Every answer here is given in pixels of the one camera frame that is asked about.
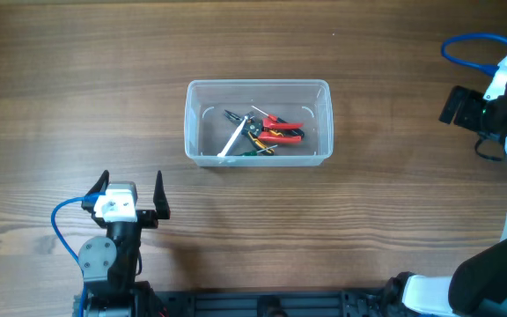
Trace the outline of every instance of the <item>black cable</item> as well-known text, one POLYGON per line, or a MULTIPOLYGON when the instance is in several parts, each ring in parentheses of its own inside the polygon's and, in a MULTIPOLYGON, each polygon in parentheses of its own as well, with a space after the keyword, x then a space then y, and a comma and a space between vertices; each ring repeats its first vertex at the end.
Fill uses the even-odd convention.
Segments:
POLYGON ((491 155, 486 155, 486 154, 479 152, 479 146, 481 146, 481 144, 485 140, 486 140, 486 138, 480 136, 479 140, 476 141, 476 144, 474 145, 474 152, 476 153, 476 155, 480 156, 483 159, 491 160, 493 162, 502 162, 503 158, 499 158, 499 157, 495 157, 495 156, 491 156, 491 155))
POLYGON ((142 273, 142 255, 138 251, 138 273, 136 273, 136 276, 139 276, 140 273, 142 273))

